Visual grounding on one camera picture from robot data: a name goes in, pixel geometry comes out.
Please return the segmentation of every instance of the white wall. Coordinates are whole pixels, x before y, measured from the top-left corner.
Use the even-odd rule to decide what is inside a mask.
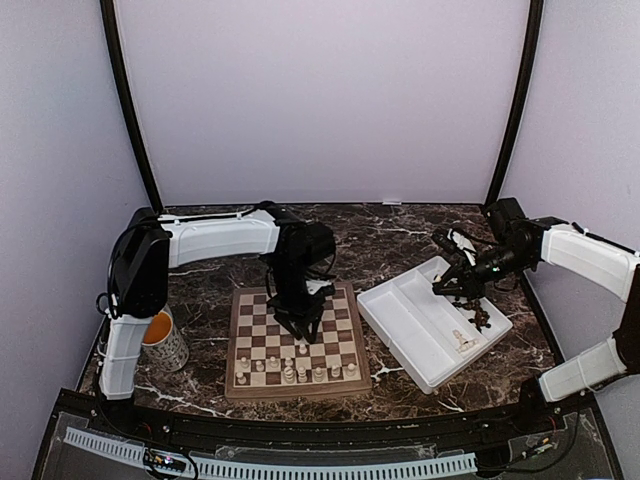
[[[482,202],[527,0],[118,0],[166,204]]]
[[[640,2],[546,2],[503,196],[640,249]],[[545,265],[530,278],[565,356],[618,327],[623,304],[599,287]],[[640,379],[598,401],[626,478],[640,478]]]
[[[0,3],[0,476],[30,478],[99,326],[111,246],[146,204],[99,2]]]

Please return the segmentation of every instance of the wooden chessboard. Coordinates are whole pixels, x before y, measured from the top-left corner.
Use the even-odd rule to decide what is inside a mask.
[[[300,353],[304,339],[296,340],[273,318],[267,310],[264,288],[237,289],[233,295],[229,353],[225,396],[231,401],[273,401],[295,397],[327,398],[367,393],[371,390],[369,364],[365,355],[360,315],[350,283],[336,283],[336,293],[325,304],[318,329],[318,338]],[[250,363],[243,366],[241,359]],[[277,359],[277,366],[270,359]],[[293,383],[284,379],[285,359],[290,357],[297,370],[301,366],[307,373],[306,383]],[[261,361],[264,371],[259,372],[256,362]],[[347,367],[356,370],[348,375]],[[331,367],[339,365],[338,377]],[[322,380],[314,377],[313,370],[320,367]],[[240,384],[238,372],[244,373],[246,382]]]

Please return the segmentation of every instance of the cup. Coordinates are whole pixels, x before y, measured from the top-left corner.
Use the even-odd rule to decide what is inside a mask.
[[[151,320],[142,348],[154,366],[165,372],[177,372],[189,360],[189,349],[173,322],[168,305]]]

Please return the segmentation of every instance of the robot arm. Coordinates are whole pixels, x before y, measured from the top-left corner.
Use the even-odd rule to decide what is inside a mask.
[[[114,247],[107,298],[109,339],[99,386],[108,400],[133,394],[142,341],[167,302],[168,270],[197,260],[257,254],[273,275],[268,302],[274,318],[296,338],[315,341],[331,276],[313,270],[335,256],[333,232],[263,202],[246,212],[178,217],[138,210]]]
[[[638,253],[590,234],[577,224],[553,217],[530,220],[515,199],[490,206],[487,216],[499,244],[483,254],[472,251],[460,231],[434,233],[434,241],[458,257],[434,283],[434,293],[474,299],[484,296],[487,282],[528,268],[535,270],[540,261],[566,268],[611,291],[627,305],[621,326],[612,337],[540,376],[544,400],[559,401],[621,375],[640,372],[635,345],[640,338]]]

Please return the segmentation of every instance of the brown marble table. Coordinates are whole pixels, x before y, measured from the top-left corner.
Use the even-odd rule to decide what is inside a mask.
[[[301,205],[302,218],[319,220],[335,232],[338,280],[356,295],[441,254],[430,239],[437,227],[462,226],[492,239],[480,209],[470,205]],[[173,208],[174,214],[226,211],[220,207]],[[480,410],[515,403],[523,380],[551,368],[553,356],[522,291],[491,286],[488,298],[514,324],[486,355],[432,395],[425,395],[363,321],[373,377],[370,394],[333,400],[229,403],[224,397],[231,298],[235,288],[264,284],[264,264],[255,257],[192,263],[172,270],[169,304],[191,357],[173,374],[157,373],[143,358],[135,378],[136,403],[199,415],[272,421],[367,421],[415,418]],[[95,358],[82,392],[91,392]]]

